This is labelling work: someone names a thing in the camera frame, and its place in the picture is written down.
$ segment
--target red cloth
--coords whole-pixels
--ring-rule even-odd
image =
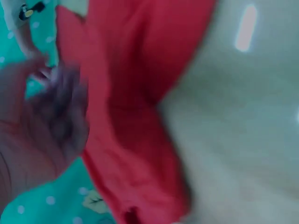
[[[119,224],[170,224],[189,210],[156,105],[200,43],[215,0],[89,0],[85,22],[57,8],[61,59],[89,80],[83,159]]]

